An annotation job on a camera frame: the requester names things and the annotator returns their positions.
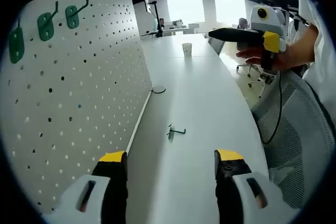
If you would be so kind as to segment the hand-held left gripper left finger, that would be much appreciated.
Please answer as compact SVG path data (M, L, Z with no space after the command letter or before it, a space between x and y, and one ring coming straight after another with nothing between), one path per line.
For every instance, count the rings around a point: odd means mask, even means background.
M51 223L126 223L127 152L102 156L61 195Z

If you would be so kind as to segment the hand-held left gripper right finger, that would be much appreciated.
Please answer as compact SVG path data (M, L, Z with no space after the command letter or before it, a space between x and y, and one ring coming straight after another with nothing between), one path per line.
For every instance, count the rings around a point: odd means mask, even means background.
M217 149L214 158L220 223L289 223L289 205L268 177L237 152Z

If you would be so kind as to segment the person's right hand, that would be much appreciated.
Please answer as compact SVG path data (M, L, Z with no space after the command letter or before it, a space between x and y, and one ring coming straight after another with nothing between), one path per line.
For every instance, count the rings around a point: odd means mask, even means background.
M272 71L288 70L291 68L289 56L286 52L274 54L273 58L265 63L266 50L263 46L249 47L236 53L238 58L246 59L247 64L261 65L263 69Z

